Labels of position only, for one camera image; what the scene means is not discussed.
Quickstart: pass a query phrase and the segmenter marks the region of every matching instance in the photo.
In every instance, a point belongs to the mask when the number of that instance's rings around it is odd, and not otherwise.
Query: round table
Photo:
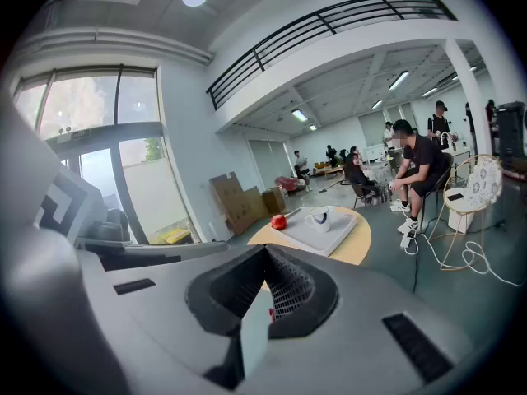
[[[352,265],[360,265],[366,257],[371,244],[371,230],[364,216],[346,207],[336,207],[336,212],[354,215],[357,217],[357,224],[346,236],[341,244],[329,255],[330,258],[341,262],[348,262]],[[280,244],[281,246],[298,249],[290,241],[283,239],[271,230],[271,223],[263,226],[247,244]]]

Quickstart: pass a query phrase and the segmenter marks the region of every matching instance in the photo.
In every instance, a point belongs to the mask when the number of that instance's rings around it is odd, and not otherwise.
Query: white cable
[[[465,262],[465,266],[462,266],[462,267],[456,267],[454,265],[447,265],[446,263],[442,262],[441,260],[439,260],[439,258],[437,257],[436,255],[436,251],[434,250],[433,246],[431,245],[430,243],[430,240],[428,240],[428,238],[424,235],[424,234],[419,234],[419,235],[422,235],[422,237],[424,237],[424,239],[427,241],[428,245],[430,246],[430,249],[431,249],[431,252],[434,253],[434,258],[436,258],[436,261],[437,263],[439,263],[441,265],[441,267],[445,267],[451,271],[459,271],[461,269],[465,269],[466,267],[469,267],[470,269],[472,269],[474,272],[478,273],[479,275],[487,275],[489,272],[495,276],[498,280],[500,280],[501,282],[505,282],[506,284],[509,284],[511,286],[522,286],[524,285],[525,281],[527,280],[527,278],[525,278],[521,284],[516,284],[515,282],[510,282],[510,281],[507,281],[507,280],[504,280],[503,278],[501,278],[499,275],[497,275],[491,268],[491,264],[490,262],[488,261],[487,259],[487,256],[485,255],[485,252],[483,251],[483,247],[481,247],[478,243],[476,243],[475,241],[467,241],[465,244],[464,244],[464,247],[466,248],[463,252],[461,252],[461,256]],[[416,231],[416,234],[412,237],[412,240],[415,242],[415,245],[416,245],[416,251],[415,253],[409,253],[407,249],[404,250],[404,252],[406,252],[406,254],[409,254],[410,256],[414,256],[417,254],[417,252],[419,251],[419,246],[417,245],[417,231]],[[481,250],[481,253],[479,252],[476,252],[475,250],[472,250],[470,247],[469,247],[469,244],[474,244],[475,246],[478,246],[478,248]],[[472,254],[472,258],[470,259],[470,261],[467,260],[467,258],[465,257],[465,254],[466,253],[471,253]],[[486,270],[484,271],[479,271],[478,269],[476,269],[475,267],[473,267],[473,264],[475,264],[476,260],[478,260],[476,257],[479,256],[480,258],[483,259],[483,261],[485,262],[485,265],[487,267]]]

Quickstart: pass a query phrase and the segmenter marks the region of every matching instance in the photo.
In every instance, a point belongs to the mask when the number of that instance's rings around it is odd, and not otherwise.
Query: smartphone
[[[464,198],[461,193],[453,194],[452,196],[447,196],[449,201],[457,201],[458,199]]]

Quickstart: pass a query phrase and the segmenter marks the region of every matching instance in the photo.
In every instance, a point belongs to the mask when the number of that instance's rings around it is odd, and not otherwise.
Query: black shorts
[[[404,177],[410,177],[411,175],[417,174],[419,172],[419,168],[413,167],[410,170],[406,172]],[[424,198],[424,196],[431,192],[433,188],[436,186],[437,181],[441,178],[438,174],[430,174],[425,181],[415,181],[410,184],[412,186],[412,189],[417,193],[421,198]]]

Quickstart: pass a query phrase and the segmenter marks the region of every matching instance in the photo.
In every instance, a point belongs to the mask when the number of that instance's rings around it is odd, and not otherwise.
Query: green tree
[[[164,156],[163,146],[161,139],[158,137],[149,137],[145,139],[145,147],[147,148],[147,154],[145,155],[145,161],[159,160]]]

